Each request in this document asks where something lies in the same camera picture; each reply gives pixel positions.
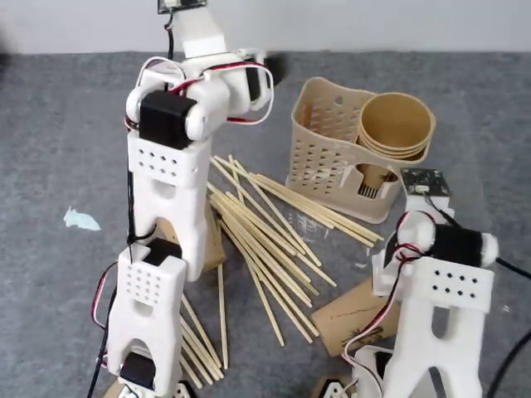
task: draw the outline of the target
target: beige plastic basket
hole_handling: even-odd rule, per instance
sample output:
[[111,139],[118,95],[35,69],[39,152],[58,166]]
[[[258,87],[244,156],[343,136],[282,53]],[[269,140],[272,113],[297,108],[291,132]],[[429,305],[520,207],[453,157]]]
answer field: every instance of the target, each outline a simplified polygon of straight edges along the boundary
[[357,145],[360,110],[375,95],[320,77],[308,80],[291,115],[286,180],[290,189],[373,224],[387,218],[401,189],[400,169],[422,162],[430,147],[428,142],[413,159],[396,160]]

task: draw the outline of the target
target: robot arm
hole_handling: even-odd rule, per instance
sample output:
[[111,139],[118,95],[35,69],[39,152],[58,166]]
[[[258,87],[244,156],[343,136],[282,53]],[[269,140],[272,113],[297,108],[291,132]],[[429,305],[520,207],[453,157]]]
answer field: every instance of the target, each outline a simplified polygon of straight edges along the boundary
[[[429,183],[409,182],[411,172],[428,176]],[[435,398],[433,367],[447,396],[481,397],[478,367],[494,282],[485,267],[495,262],[498,242],[490,234],[446,224],[439,211],[453,215],[449,190],[446,183],[441,190],[437,179],[444,182],[437,171],[402,170],[407,212],[387,248],[373,256],[373,292],[402,301],[397,338],[394,351],[367,346],[356,353],[360,398]],[[402,267],[395,255],[400,247],[418,260]],[[432,331],[436,308],[449,310],[443,338]]]
[[[262,121],[273,101],[265,52],[227,52],[205,7],[176,19],[188,58],[148,60],[126,104],[136,239],[119,256],[107,367],[138,398],[173,396],[182,375],[179,311],[204,262],[212,135],[227,121],[256,123],[240,116],[269,103]],[[179,245],[149,237],[159,217]]]

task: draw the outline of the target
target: white wire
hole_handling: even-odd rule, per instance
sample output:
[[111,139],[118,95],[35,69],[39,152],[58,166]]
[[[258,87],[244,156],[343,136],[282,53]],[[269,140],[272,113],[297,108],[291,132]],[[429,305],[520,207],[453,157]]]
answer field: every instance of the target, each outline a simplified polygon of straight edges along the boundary
[[357,382],[358,382],[359,379],[355,379],[355,380],[352,380],[351,382],[349,382],[345,387],[343,387],[343,389],[339,392],[339,398],[343,398],[343,394],[346,394],[347,393],[347,390],[354,386]]
[[96,294],[94,296],[94,303],[92,306],[92,320],[96,325],[98,325],[102,329],[105,328],[105,325],[100,322],[100,320],[98,320],[98,307],[100,306],[101,294],[103,293],[105,282],[107,281],[107,277],[109,276],[111,268],[112,267],[109,267],[101,276],[101,282],[98,285],[98,289],[96,290]]
[[354,369],[363,369],[366,373],[368,373],[370,376],[371,376],[371,379],[374,381],[374,383],[376,384],[376,387],[378,388],[378,392],[379,392],[379,396],[378,398],[381,398],[383,397],[383,387],[382,387],[382,384],[380,384],[380,380],[378,380],[378,377],[374,374],[373,371],[371,371],[371,369],[369,369],[368,367],[366,367],[365,365],[362,365],[361,363],[359,363],[358,361],[356,361],[354,358],[352,358],[350,355],[342,355],[341,357],[343,357],[343,359],[348,362],[348,364],[354,368]]
[[358,342],[362,340],[363,338],[365,338],[366,336],[368,336],[380,323],[382,323],[382,320],[389,314],[389,311],[391,311],[392,305],[395,302],[396,295],[397,295],[397,291],[395,290],[392,296],[389,297],[389,301],[388,301],[388,304],[386,304],[387,307],[385,311],[382,313],[382,315],[380,315],[378,319],[374,321],[373,325],[370,328],[365,330],[363,333],[359,333],[359,335],[354,336],[347,342],[347,344],[345,344],[345,348],[343,350],[343,353],[345,355],[348,355],[348,349],[350,348],[351,345],[353,345],[355,342]]
[[176,70],[178,70],[180,72],[181,78],[183,80],[186,79],[186,76],[184,75],[183,68],[181,68],[181,66],[179,66],[179,64],[177,62],[169,60],[168,58],[166,58],[164,56],[152,56],[151,58],[147,59],[144,62],[144,64],[142,65],[142,67],[140,68],[139,77],[137,78],[136,84],[134,85],[135,87],[138,87],[140,85],[140,81],[142,80],[142,76],[144,75],[144,71],[148,68],[148,66],[150,66],[150,64],[153,61],[161,61],[161,62],[164,62],[164,63],[169,63],[173,68],[175,68]]
[[212,73],[223,73],[223,72],[227,72],[229,70],[247,69],[247,68],[260,69],[260,70],[263,70],[268,75],[268,77],[270,79],[270,84],[271,84],[271,87],[270,87],[271,96],[270,96],[270,99],[269,99],[269,106],[268,106],[267,111],[265,112],[264,116],[262,116],[261,119],[251,120],[251,121],[248,121],[248,122],[231,121],[231,123],[244,124],[245,126],[254,126],[254,125],[260,124],[264,120],[266,120],[269,117],[269,115],[271,114],[271,111],[273,110],[273,104],[275,102],[275,87],[274,87],[274,83],[275,82],[273,81],[273,74],[271,73],[271,71],[269,69],[267,69],[263,65],[248,64],[248,65],[230,66],[230,67],[227,67],[226,69],[220,69],[220,70],[206,70],[204,72],[204,75],[207,76],[208,74],[212,74]]

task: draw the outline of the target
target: cardboard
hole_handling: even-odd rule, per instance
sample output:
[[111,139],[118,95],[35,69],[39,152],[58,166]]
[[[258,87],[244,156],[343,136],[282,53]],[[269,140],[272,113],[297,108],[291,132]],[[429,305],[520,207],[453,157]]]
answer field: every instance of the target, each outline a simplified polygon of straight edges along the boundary
[[[340,355],[348,340],[361,332],[386,302],[387,297],[380,298],[373,295],[373,280],[369,278],[314,312],[312,319],[330,356]],[[399,305],[393,304],[389,314],[373,333],[360,342],[352,344],[351,350],[366,344],[374,344],[383,338],[397,334],[399,315]]]
[[[214,221],[212,214],[212,208],[208,203],[205,206],[205,218],[207,219],[207,252],[205,253],[205,265],[203,266],[202,272],[215,269],[226,259],[222,246],[222,234],[217,228],[217,223]],[[172,225],[168,220],[163,218],[157,219],[155,235],[175,243],[179,242]]]

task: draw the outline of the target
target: gray carpet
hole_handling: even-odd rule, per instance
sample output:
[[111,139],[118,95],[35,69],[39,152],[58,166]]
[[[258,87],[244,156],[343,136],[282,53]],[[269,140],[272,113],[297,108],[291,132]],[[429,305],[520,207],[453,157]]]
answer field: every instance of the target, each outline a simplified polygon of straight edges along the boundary
[[[126,146],[124,101],[148,55],[24,56],[0,65],[0,396],[85,396],[101,332],[90,301],[101,271],[124,248]],[[277,91],[269,120],[255,128],[225,127],[214,153],[232,153],[251,170],[283,181],[290,152],[290,111],[304,81],[321,75],[340,85],[406,91],[425,100],[438,119],[428,167],[438,167],[455,193],[465,226],[499,237],[507,260],[531,271],[531,55],[366,53],[292,54],[291,75]],[[212,173],[212,180],[222,179]],[[403,208],[395,204],[388,234]],[[99,232],[66,228],[72,206],[91,214]],[[295,211],[284,207],[296,219]],[[367,278],[365,249],[332,231],[308,239],[337,289],[316,280],[319,308]],[[201,397],[309,396],[326,373],[346,366],[308,345],[274,307],[285,334],[278,347],[242,267],[226,243],[231,368]],[[496,269],[480,378],[486,386],[500,361],[531,325],[531,282]],[[216,278],[187,292],[215,345]],[[524,351],[499,398],[526,396],[531,375]],[[101,393],[110,383],[104,373]]]

